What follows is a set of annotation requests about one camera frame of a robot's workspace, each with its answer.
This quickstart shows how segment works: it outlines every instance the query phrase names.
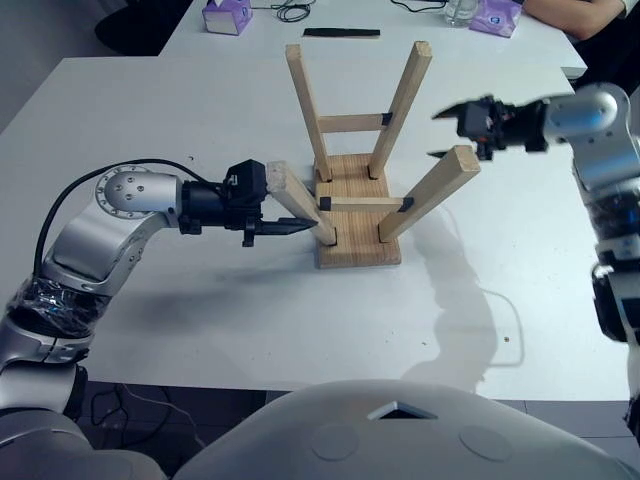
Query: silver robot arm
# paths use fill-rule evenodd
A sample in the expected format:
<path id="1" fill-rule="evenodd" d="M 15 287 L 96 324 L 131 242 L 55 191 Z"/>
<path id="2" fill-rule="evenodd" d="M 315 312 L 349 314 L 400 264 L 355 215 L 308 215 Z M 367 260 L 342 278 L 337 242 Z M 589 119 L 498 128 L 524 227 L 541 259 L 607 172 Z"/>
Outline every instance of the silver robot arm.
<path id="1" fill-rule="evenodd" d="M 253 160 L 231 167 L 222 183 L 183 182 L 139 165 L 101 174 L 92 201 L 63 228 L 0 321 L 0 412 L 62 413 L 75 406 L 74 385 L 86 377 L 77 363 L 89 352 L 94 326 L 160 229 L 197 235 L 219 226 L 243 231 L 243 246 L 250 247 L 255 235 L 314 225 L 297 218 L 263 221 L 266 195 L 265 167 Z"/>
<path id="2" fill-rule="evenodd" d="M 67 409 L 93 327 L 158 230 L 177 227 L 182 181 L 116 167 L 49 250 L 0 322 L 0 410 Z"/>
<path id="3" fill-rule="evenodd" d="M 627 423 L 640 439 L 640 143 L 629 131 L 630 117 L 621 88 L 593 84 L 524 106 L 487 96 L 434 118 L 457 118 L 458 134 L 477 143 L 481 160 L 509 146 L 544 152 L 549 144 L 571 145 L 578 189 L 598 239 L 594 304 L 602 332 L 629 345 Z"/>

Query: black tape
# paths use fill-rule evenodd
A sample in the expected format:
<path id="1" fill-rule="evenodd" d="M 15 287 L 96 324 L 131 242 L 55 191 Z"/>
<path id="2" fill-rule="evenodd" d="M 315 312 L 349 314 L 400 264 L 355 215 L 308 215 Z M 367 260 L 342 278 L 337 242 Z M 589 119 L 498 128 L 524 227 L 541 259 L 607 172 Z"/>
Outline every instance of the black tape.
<path id="1" fill-rule="evenodd" d="M 331 211 L 331 197 L 320 197 L 319 208 L 323 212 Z"/>
<path id="2" fill-rule="evenodd" d="M 413 207 L 413 197 L 404 197 L 402 199 L 402 206 L 398 209 L 398 213 L 404 213 Z"/>
<path id="3" fill-rule="evenodd" d="M 377 38 L 380 36 L 379 29 L 372 28 L 305 28 L 305 37 L 357 37 L 357 38 Z"/>

